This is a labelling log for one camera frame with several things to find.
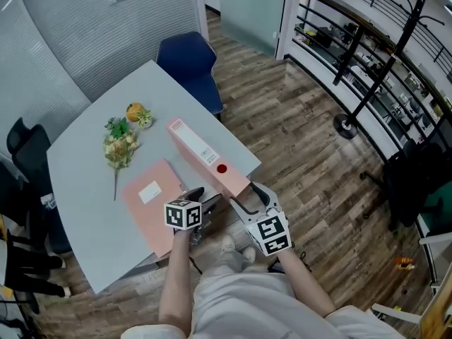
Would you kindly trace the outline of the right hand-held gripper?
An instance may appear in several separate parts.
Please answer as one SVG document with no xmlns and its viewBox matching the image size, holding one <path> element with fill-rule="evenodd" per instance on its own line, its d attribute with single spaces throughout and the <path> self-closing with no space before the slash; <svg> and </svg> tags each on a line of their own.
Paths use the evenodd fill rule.
<svg viewBox="0 0 452 339">
<path fill-rule="evenodd" d="M 288 220 L 283 211 L 279 211 L 276 193 L 267 186 L 252 182 L 251 188 L 260 198 L 269 214 L 260 215 L 259 210 L 250 211 L 236 198 L 230 199 L 230 205 L 246 225 L 251 241 L 264 256 L 272 256 L 292 246 Z"/>
</svg>

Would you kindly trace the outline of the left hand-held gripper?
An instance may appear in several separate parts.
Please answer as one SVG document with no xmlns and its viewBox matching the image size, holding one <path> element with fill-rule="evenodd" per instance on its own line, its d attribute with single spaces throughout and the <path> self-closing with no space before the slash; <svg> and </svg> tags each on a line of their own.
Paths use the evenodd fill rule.
<svg viewBox="0 0 452 339">
<path fill-rule="evenodd" d="M 216 194 L 202 203 L 195 202 L 203 194 L 204 188 L 198 187 L 164 205 L 164 224 L 174 232 L 191 231 L 190 245 L 200 242 L 203 227 L 209 221 L 217 203 L 222 200 L 222 194 Z"/>
</svg>

